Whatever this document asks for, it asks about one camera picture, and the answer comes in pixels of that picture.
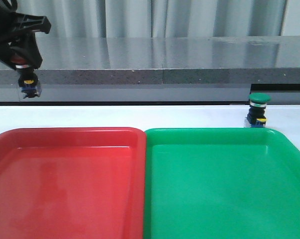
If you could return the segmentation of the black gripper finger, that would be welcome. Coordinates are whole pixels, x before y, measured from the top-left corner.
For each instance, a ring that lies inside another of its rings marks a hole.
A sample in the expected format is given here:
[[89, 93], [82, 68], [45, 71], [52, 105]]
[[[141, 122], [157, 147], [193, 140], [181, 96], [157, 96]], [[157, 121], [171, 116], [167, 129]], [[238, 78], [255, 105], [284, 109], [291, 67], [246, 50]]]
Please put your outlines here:
[[16, 52], [10, 48], [8, 43], [0, 44], [0, 62], [13, 70], [16, 70], [16, 64], [12, 62], [12, 58], [15, 55]]
[[27, 33], [11, 42], [10, 48], [13, 55], [10, 61], [15, 65], [29, 65], [34, 69], [39, 69], [42, 64], [42, 57], [34, 33]]

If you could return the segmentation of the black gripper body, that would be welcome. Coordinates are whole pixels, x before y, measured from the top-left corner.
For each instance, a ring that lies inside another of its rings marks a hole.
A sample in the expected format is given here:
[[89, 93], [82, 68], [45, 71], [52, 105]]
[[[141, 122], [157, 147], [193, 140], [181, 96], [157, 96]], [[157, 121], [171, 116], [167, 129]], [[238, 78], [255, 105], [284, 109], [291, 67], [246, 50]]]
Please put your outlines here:
[[48, 34], [51, 23], [46, 16], [18, 13], [15, 0], [0, 0], [0, 43], [32, 32]]

